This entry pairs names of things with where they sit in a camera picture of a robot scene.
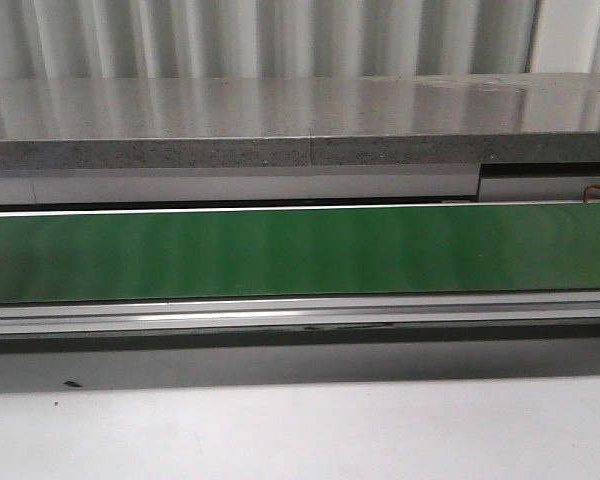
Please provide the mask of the grey stone counter ledge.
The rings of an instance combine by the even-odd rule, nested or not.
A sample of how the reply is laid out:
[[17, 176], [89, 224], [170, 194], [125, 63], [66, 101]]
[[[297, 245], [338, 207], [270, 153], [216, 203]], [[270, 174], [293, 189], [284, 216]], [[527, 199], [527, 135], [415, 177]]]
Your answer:
[[600, 163], [600, 74], [0, 80], [0, 171]]

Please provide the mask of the green conveyor belt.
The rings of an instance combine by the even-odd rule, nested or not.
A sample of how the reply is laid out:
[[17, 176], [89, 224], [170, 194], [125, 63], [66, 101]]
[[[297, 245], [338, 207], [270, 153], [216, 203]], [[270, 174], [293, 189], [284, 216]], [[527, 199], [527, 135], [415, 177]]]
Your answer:
[[0, 215], [0, 304], [600, 289], [600, 203]]

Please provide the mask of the white pleated curtain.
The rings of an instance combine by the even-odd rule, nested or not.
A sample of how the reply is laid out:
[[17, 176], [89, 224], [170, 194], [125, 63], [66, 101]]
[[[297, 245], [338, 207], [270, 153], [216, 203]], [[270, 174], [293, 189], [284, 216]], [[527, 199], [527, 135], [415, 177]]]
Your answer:
[[0, 79], [600, 73], [600, 1], [0, 1]]

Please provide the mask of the silver conveyor frame rail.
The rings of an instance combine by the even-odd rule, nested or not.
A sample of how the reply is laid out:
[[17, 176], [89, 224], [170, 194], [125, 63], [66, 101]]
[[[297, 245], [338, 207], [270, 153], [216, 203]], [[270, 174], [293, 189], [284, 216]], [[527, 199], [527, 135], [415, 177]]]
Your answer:
[[600, 290], [268, 296], [0, 305], [0, 340], [265, 342], [600, 335]]

